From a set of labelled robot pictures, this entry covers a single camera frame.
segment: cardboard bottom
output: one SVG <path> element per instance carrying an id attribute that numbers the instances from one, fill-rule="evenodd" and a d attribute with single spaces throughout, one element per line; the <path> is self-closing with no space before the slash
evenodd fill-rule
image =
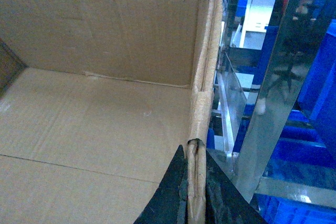
<path id="1" fill-rule="evenodd" d="M 26 69 L 0 99 L 0 222 L 133 223 L 186 143 L 190 96 Z"/>

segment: black plastic object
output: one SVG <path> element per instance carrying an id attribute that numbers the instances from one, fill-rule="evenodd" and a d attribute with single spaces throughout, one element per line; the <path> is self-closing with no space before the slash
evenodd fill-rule
<path id="1" fill-rule="evenodd" d="M 206 152 L 206 224 L 267 224 Z"/>
<path id="2" fill-rule="evenodd" d="M 206 152 L 206 224 L 267 224 Z M 187 162 L 180 145 L 134 224 L 187 224 Z"/>
<path id="3" fill-rule="evenodd" d="M 154 196 L 134 224 L 185 224 L 187 163 L 180 145 Z"/>

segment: blue plastic bin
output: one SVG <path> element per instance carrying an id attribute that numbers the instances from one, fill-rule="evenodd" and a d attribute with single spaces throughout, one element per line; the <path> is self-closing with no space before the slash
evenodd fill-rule
<path id="1" fill-rule="evenodd" d="M 257 195 L 268 224 L 336 224 L 336 211 L 268 195 Z"/>
<path id="2" fill-rule="evenodd" d="M 333 20 L 302 86 L 298 102 L 336 159 L 336 20 Z"/>

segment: metal post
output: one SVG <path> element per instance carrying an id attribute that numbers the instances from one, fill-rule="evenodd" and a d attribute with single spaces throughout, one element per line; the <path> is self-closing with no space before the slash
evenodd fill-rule
<path id="1" fill-rule="evenodd" d="M 238 0 L 228 0 L 225 28 L 221 42 L 221 45 L 223 47 L 230 46 L 232 31 L 235 27 L 234 22 L 236 17 L 237 6 L 238 6 Z"/>
<path id="2" fill-rule="evenodd" d="M 334 17 L 335 1 L 326 0 L 320 15 L 307 0 L 289 0 L 244 139 L 233 183 L 250 202 L 273 153 L 302 84 Z"/>

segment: crease in cardboard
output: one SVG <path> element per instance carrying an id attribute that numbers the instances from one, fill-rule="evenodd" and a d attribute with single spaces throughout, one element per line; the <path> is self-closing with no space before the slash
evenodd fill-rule
<path id="1" fill-rule="evenodd" d="M 148 83 L 148 84 L 154 84 L 154 85 L 160 85 L 160 86 L 168 86 L 168 87 L 174 87 L 174 88 L 183 88 L 183 89 L 189 89 L 190 85 L 172 85 L 172 84 L 167 84 L 167 83 L 159 83 L 159 82 L 151 82 L 151 81 L 142 81 L 142 80 L 137 80 L 133 77 L 111 77 L 111 76 L 105 76 L 103 74 L 97 74 L 97 73 L 92 73 L 89 71 L 83 71 L 84 75 L 87 77 L 97 77 L 97 78 L 107 78 L 107 79 L 114 79 L 114 80 L 123 80 L 123 81 L 134 81 L 134 82 L 142 82 L 142 83 Z"/>

